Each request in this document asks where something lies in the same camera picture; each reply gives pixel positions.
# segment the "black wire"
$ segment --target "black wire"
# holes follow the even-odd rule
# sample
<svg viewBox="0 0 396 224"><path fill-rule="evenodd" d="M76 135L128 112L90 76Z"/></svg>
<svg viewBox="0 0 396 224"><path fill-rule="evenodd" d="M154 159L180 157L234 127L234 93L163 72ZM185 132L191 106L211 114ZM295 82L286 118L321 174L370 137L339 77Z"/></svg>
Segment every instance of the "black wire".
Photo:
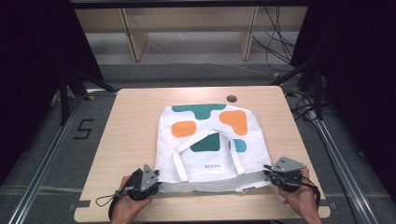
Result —
<svg viewBox="0 0 396 224"><path fill-rule="evenodd" d="M313 97L315 97L315 95L314 95L314 93L310 93L307 97L306 97L306 101L310 104L310 105L314 105L315 103L311 100L311 98L309 97L309 96L313 96ZM332 103L331 102L326 102L326 103L320 103L320 108L322 108L322 107L327 107L327 106L329 106L329 105L331 105Z"/></svg>
<svg viewBox="0 0 396 224"><path fill-rule="evenodd" d="M282 42L281 39L277 39L277 38L275 38L275 37L274 37L274 40L276 40L277 42ZM288 40L283 39L283 41L284 41L284 43L285 43L286 45L289 45L289 46L292 47L292 48L295 47L295 45L292 44L292 43L290 43Z"/></svg>
<svg viewBox="0 0 396 224"><path fill-rule="evenodd" d="M305 176L303 176L304 179L308 180L309 183L311 183L311 185L315 186L314 182L312 182L310 179L306 178Z"/></svg>
<svg viewBox="0 0 396 224"><path fill-rule="evenodd" d="M268 46L265 48L265 49L267 49L267 51L266 51L266 53L265 53L265 61L267 62L267 65L268 65L271 69L273 69L273 70L275 70L275 71L279 71L279 72L290 72L290 70L276 69L276 68L274 68L273 66L271 66L271 65L269 64L269 62L268 62L268 49L269 49L270 46L271 46L271 42L272 42L272 40L274 39L275 33L278 34L278 36L279 36L279 38L280 38L280 40L281 40L281 43L282 43L282 47L283 47L284 50L285 50L285 44L284 44L284 41L282 40L282 35L279 34L279 31L278 31L277 28L276 28L276 26L279 26L279 25L278 25L278 24L279 24L279 9L278 9L278 7L276 8L276 23L274 23L274 21L273 21L271 15L270 15L269 12L268 12L267 7L265 7L265 11L267 12L268 18L270 19L270 21L271 21L271 23L273 24L273 27L274 27L274 31L273 31L272 35L270 36L271 38L270 38L270 41L269 41L269 43L268 43ZM286 57L284 57L283 55L282 55L282 57L285 58L286 61L285 61L285 60L282 60L282 61L284 61L285 63L290 64L289 55L286 53L286 51L285 51L285 54L286 54Z"/></svg>
<svg viewBox="0 0 396 224"><path fill-rule="evenodd" d="M285 56L281 55L280 53L274 51L273 49L268 48L267 46L265 46L262 42L260 42L256 36L253 36L254 40L256 40L256 42L265 50L270 51L270 53L274 54L274 56L276 56L278 59L282 60L284 63L289 63L287 61L288 58L286 58Z"/></svg>
<svg viewBox="0 0 396 224"><path fill-rule="evenodd" d="M326 82L321 82L321 88L322 88L325 92L327 92L328 90L327 90L327 88L326 88L325 86L327 86L327 83L326 83ZM335 110L334 110L334 114L331 114L331 113L329 113L329 112L327 112L326 110L323 109L324 107L327 107L327 106L330 106L330 105L332 105L332 99L331 99L331 98L328 99L327 102L325 102L324 104L320 104L321 112L322 112L323 114L329 115L329 116L331 116L331 117L338 117L337 112L336 112Z"/></svg>
<svg viewBox="0 0 396 224"><path fill-rule="evenodd" d="M288 58L288 60L290 60L289 55L291 56L291 53L290 53L289 49L287 48L287 46L285 44L285 40L286 39L282 36L282 34L280 32L280 22L279 22L280 7L276 7L276 23L274 23L271 15L268 12L267 7L265 8L265 11L267 12L267 15L268 15L273 27L274 27L272 38L274 38L274 33L276 33L279 36L280 42L282 44L283 51L285 52L285 55Z"/></svg>
<svg viewBox="0 0 396 224"><path fill-rule="evenodd" d="M95 200L95 202L96 202L96 204L99 206L99 207L103 207L103 206L105 206L106 204L108 204L112 199L113 199L113 196L114 195L107 195L107 196L103 196L103 197L99 197L99 198L97 198L96 200ZM111 197L106 203L103 203L103 204L99 204L99 200L101 200L101 199L104 199L104 198L109 198L109 197Z"/></svg>
<svg viewBox="0 0 396 224"><path fill-rule="evenodd" d="M307 106L310 106L310 105L302 105L302 106L299 106L299 107L295 107L294 109L290 109L290 111L293 112L293 113L295 113L295 114L297 114L297 115L300 115L300 113L298 112L298 110L301 109L301 108L307 107Z"/></svg>
<svg viewBox="0 0 396 224"><path fill-rule="evenodd" d="M299 118L304 118L304 116L311 110L314 110L315 108L313 106L310 106L308 109L306 109L303 114L299 115L297 118L295 118L294 120L297 120Z"/></svg>
<svg viewBox="0 0 396 224"><path fill-rule="evenodd" d="M295 108L297 108L297 106L300 104L300 102L304 99L304 97L305 97L305 92L303 93L303 98L301 98L301 100L299 100L298 102L297 102L297 105L295 106Z"/></svg>

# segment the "white strap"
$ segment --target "white strap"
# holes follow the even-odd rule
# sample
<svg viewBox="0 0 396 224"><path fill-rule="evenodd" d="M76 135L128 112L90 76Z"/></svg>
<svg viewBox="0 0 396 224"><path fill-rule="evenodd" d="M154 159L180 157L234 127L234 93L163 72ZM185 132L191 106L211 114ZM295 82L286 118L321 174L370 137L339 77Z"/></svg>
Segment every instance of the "white strap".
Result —
<svg viewBox="0 0 396 224"><path fill-rule="evenodd" d="M184 150L190 148L195 143L208 137L210 134L214 134L214 133L220 133L229 139L229 141L231 143L230 144L230 147L231 147L230 152L231 152L231 156L233 157L233 164L235 165L236 172L239 175L242 175L245 173L245 169L242 166L241 161L238 158L238 155L236 154L235 142L230 137L230 135L228 135L225 132L212 129L212 130L208 130L208 131L205 131L202 133L198 133L193 138L189 139L188 141L186 141L185 143L183 143L177 147L177 149L173 155L173 159L174 159L175 166L176 166L177 172L178 172L178 176L180 177L181 182L188 182L189 178L187 177L186 169L184 169L183 162L181 161L180 153L183 152Z"/></svg>

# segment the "wooden table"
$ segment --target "wooden table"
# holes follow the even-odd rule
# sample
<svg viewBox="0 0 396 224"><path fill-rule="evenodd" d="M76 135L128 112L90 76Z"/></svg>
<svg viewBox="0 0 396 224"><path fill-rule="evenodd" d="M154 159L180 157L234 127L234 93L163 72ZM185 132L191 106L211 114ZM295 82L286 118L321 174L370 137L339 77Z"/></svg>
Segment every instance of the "wooden table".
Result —
<svg viewBox="0 0 396 224"><path fill-rule="evenodd" d="M237 101L229 103L228 95ZM307 165L311 180L321 190L314 167L279 87L202 87L129 89L119 91L96 152L80 200L78 222L108 221L109 204L99 207L95 199L113 194L125 175L146 163L155 165L157 126L168 105L229 104L253 111L262 126L272 163L281 156ZM265 220L297 218L282 204L275 186L238 193L158 193L151 205L135 219L138 222ZM319 208L321 217L330 215L328 206Z"/></svg>

